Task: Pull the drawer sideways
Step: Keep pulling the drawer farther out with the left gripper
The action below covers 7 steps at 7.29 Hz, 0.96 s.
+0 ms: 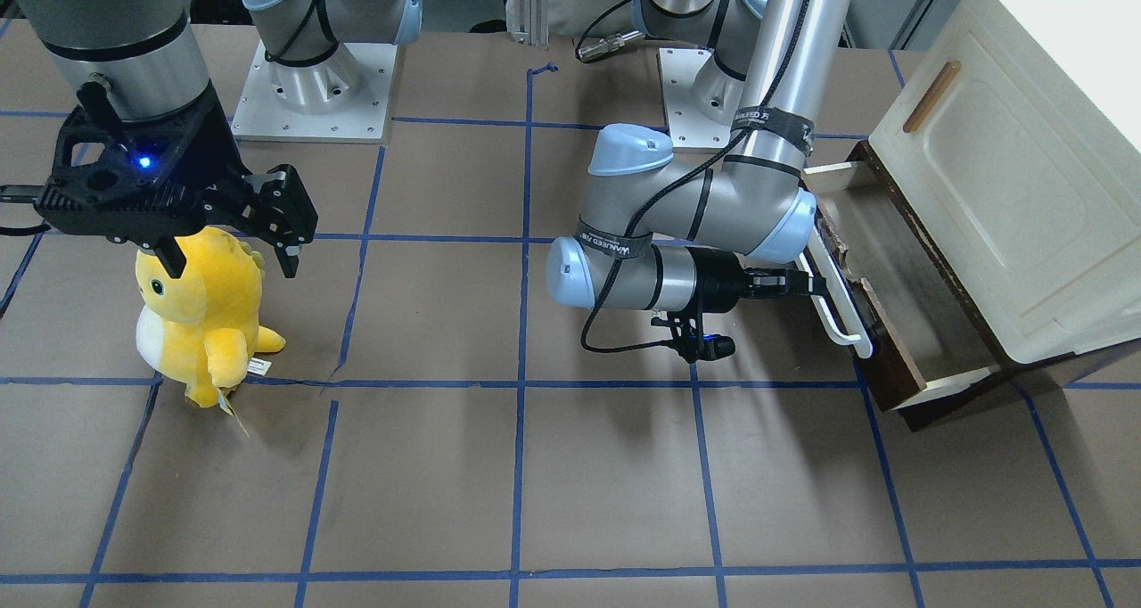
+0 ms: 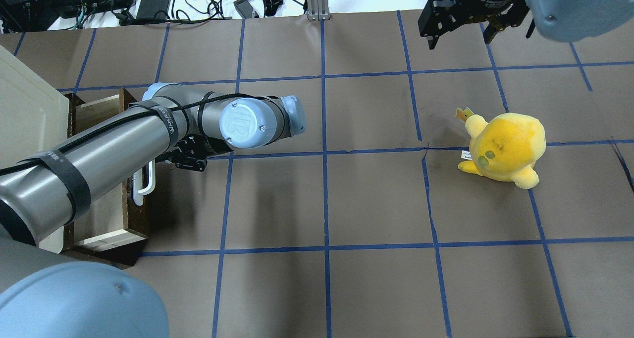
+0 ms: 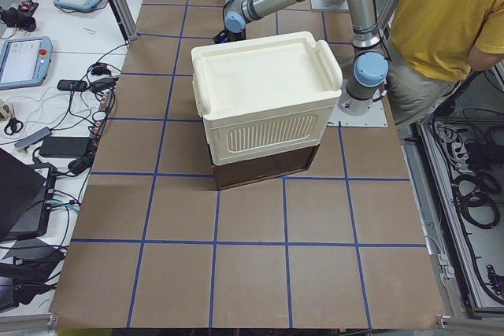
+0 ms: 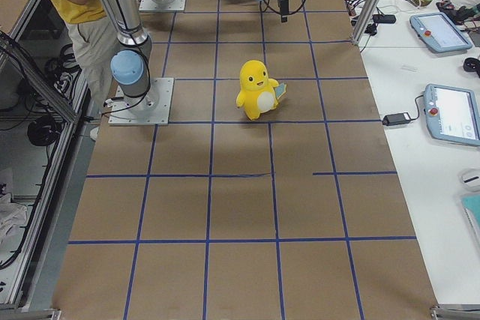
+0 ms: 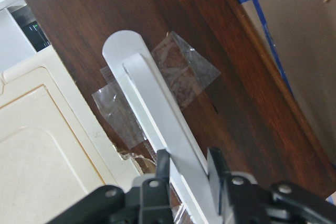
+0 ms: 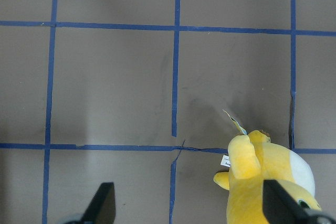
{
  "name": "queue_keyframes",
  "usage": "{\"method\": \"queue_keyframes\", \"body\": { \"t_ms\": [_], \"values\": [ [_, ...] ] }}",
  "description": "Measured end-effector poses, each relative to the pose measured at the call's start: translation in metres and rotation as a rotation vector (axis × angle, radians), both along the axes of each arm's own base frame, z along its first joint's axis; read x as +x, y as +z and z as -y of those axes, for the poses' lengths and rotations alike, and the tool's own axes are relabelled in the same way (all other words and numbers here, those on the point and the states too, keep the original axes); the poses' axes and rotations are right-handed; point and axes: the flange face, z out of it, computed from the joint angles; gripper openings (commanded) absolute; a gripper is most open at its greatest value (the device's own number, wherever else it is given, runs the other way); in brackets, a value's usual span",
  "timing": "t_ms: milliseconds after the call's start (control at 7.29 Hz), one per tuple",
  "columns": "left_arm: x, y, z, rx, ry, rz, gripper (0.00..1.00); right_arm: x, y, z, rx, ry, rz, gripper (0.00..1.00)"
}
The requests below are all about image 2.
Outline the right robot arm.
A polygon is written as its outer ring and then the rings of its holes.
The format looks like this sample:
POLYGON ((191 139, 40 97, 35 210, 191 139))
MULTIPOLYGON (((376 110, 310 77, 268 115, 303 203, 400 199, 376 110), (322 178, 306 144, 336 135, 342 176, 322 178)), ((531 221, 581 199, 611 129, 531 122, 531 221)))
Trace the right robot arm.
POLYGON ((531 17, 526 38, 570 43, 609 33, 633 17, 633 0, 427 0, 418 19, 419 34, 435 49, 439 38, 467 25, 486 23, 489 45, 507 28, 531 17))

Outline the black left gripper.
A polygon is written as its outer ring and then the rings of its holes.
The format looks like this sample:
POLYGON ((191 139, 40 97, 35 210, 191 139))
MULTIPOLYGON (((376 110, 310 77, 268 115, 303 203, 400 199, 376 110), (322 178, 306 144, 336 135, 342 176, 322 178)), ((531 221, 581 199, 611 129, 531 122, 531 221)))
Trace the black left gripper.
POLYGON ((157 163, 174 164, 177 168, 203 172, 208 159, 233 152, 224 140, 199 134, 188 134, 172 150, 156 157, 157 163))

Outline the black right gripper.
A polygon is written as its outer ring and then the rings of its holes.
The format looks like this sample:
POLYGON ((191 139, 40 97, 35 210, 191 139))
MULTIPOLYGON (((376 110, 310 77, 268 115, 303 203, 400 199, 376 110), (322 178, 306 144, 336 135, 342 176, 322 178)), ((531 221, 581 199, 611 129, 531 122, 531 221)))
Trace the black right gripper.
POLYGON ((529 12, 526 0, 427 0, 418 19, 419 34, 435 50, 437 39, 467 24, 487 22, 485 44, 507 28, 516 28, 529 12))

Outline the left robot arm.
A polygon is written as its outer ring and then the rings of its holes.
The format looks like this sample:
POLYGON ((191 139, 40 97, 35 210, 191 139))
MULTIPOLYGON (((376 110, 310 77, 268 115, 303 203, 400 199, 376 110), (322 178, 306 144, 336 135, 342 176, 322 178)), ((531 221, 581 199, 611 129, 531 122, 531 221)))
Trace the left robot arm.
POLYGON ((297 96, 151 85, 140 102, 1 171, 1 336, 167 338, 149 284, 108 264, 54 254, 39 241, 152 162, 196 161, 304 133, 297 96))

